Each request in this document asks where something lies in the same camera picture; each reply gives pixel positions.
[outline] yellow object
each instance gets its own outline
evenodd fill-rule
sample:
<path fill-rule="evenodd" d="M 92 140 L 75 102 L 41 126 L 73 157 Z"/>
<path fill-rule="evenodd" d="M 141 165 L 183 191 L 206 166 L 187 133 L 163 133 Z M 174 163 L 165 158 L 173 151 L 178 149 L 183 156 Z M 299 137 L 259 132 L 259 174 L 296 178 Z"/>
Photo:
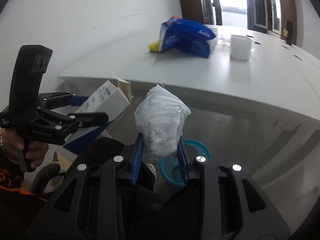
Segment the yellow object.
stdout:
<path fill-rule="evenodd" d="M 159 41 L 156 41 L 154 43 L 151 43 L 149 46 L 148 46 L 149 50 L 152 51 L 152 52 L 159 52 Z"/>
<path fill-rule="evenodd" d="M 289 32 L 287 31 L 287 29 L 284 29 L 284 30 L 283 30 L 283 36 L 284 36 L 284 37 L 288 37 L 288 33 L 289 33 Z"/>

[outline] clear plastic wrap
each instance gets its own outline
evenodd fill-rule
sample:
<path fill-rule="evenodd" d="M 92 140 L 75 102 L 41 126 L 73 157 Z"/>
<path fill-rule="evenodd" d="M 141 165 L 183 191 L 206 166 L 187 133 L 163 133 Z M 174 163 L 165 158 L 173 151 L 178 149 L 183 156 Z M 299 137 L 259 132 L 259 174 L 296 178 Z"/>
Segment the clear plastic wrap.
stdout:
<path fill-rule="evenodd" d="M 218 45 L 227 46 L 227 47 L 231 46 L 231 35 L 230 34 L 219 35 L 219 36 L 217 36 L 216 39 L 217 39 L 217 44 Z M 251 43 L 251 51 L 250 52 L 254 52 L 254 48 L 253 48 L 254 40 L 253 40 L 253 38 L 250 38 L 250 39 L 252 41 L 252 43 Z"/>
<path fill-rule="evenodd" d="M 143 134 L 143 160 L 158 163 L 176 155 L 183 125 L 190 109 L 175 95 L 157 85 L 149 90 L 134 113 L 138 132 Z"/>

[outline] cardboard box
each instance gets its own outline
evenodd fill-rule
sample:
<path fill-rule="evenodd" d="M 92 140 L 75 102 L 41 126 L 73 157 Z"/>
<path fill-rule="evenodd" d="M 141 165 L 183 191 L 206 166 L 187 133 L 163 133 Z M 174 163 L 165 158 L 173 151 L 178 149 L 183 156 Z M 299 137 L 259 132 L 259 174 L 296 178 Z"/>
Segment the cardboard box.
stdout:
<path fill-rule="evenodd" d="M 99 87 L 77 110 L 76 113 L 105 112 L 109 122 L 116 119 L 131 103 L 131 84 L 119 77 L 118 87 L 109 80 Z M 105 127 L 79 128 L 71 134 L 63 146 L 65 149 L 79 154 L 103 131 Z"/>

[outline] white wall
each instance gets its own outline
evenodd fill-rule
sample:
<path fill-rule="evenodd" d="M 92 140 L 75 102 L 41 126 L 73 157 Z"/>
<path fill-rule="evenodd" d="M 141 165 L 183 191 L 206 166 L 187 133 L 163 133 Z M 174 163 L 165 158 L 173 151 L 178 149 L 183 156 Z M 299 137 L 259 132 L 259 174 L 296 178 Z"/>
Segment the white wall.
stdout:
<path fill-rule="evenodd" d="M 8 104 L 22 45 L 53 50 L 41 86 L 51 92 L 71 62 L 132 31 L 160 28 L 172 16 L 182 16 L 180 0 L 9 0 L 0 14 L 0 109 Z"/>
<path fill-rule="evenodd" d="M 295 0 L 297 46 L 320 59 L 320 18 L 310 0 Z"/>

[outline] white sneaker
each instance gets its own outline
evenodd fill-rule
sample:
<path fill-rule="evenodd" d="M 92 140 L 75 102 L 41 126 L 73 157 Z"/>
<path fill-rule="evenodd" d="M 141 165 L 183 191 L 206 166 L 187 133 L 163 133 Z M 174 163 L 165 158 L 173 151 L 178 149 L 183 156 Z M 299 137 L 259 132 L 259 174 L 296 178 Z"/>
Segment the white sneaker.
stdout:
<path fill-rule="evenodd" d="M 147 164 L 147 167 L 149 168 L 149 170 L 151 170 L 152 174 L 155 176 L 155 178 L 157 179 L 157 170 L 156 167 L 154 165 L 152 165 L 151 163 Z"/>

